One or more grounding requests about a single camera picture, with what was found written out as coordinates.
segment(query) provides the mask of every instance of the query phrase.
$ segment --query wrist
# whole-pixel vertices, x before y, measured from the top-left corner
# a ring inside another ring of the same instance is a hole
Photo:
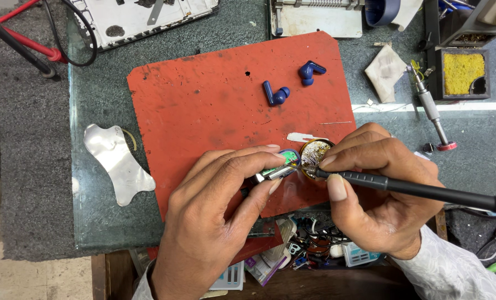
[[[417,232],[417,234],[411,238],[410,242],[408,242],[403,249],[390,252],[389,255],[401,261],[408,261],[418,254],[421,244],[422,238],[420,236],[420,232]]]

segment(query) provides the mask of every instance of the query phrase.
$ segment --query blue earbud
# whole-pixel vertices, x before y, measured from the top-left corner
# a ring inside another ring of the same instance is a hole
[[[313,77],[313,71],[324,74],[326,72],[326,69],[318,65],[316,62],[309,60],[303,67],[300,68],[298,73],[300,73],[300,77],[302,78],[302,84],[303,85],[312,85],[313,82],[315,81]]]
[[[265,87],[266,98],[268,99],[268,103],[270,103],[270,105],[283,104],[285,99],[291,94],[291,91],[286,86],[279,89],[279,91],[275,94],[272,94],[272,88],[270,87],[270,82],[268,82],[268,80],[263,82],[263,87]]]

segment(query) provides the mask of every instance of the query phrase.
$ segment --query floor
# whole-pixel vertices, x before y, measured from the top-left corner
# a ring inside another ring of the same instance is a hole
[[[1,235],[0,232],[0,299],[92,299],[90,257],[46,262],[11,261],[3,259]]]

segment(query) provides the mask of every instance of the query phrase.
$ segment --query glass table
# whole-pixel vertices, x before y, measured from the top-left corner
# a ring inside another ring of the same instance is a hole
[[[74,233],[81,249],[119,249],[159,244],[164,230],[153,192],[140,192],[127,207],[119,207],[108,174],[83,144],[84,129],[95,123],[102,128],[121,126],[133,134],[138,163],[148,171],[146,156],[135,117],[126,76],[135,67],[194,55],[197,49],[210,52],[269,39],[265,0],[222,1],[220,10],[204,17],[120,46],[98,55],[90,67],[70,67],[70,120],[72,177],[74,182]],[[377,122],[401,139],[412,151],[419,151],[438,136],[425,113],[417,109],[414,84],[407,75],[395,85],[394,109],[378,103],[377,94],[364,73],[381,49],[374,42],[392,42],[393,49],[407,63],[414,59],[426,66],[425,54],[416,51],[424,35],[423,11],[418,12],[404,32],[396,26],[370,28],[363,24],[363,37],[339,39],[339,48],[358,126]],[[76,25],[69,22],[70,56],[84,61],[84,49]],[[431,160],[439,166],[439,178],[448,188],[496,194],[496,41],[490,49],[492,97],[473,103],[489,103],[486,109],[468,110],[452,106],[441,111],[441,122],[458,148],[435,151]]]

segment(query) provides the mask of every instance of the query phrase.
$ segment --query hand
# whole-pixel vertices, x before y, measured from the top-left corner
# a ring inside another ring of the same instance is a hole
[[[155,299],[198,299],[244,246],[281,179],[263,181],[227,222],[224,212],[245,178],[285,163],[279,146],[209,151],[170,195],[151,290]]]
[[[383,127],[367,123],[328,150],[320,167],[325,171],[363,169],[370,174],[444,187],[433,162],[414,155]],[[361,249],[411,259],[420,249],[420,227],[443,202],[395,192],[356,188],[340,175],[327,179],[332,219]]]

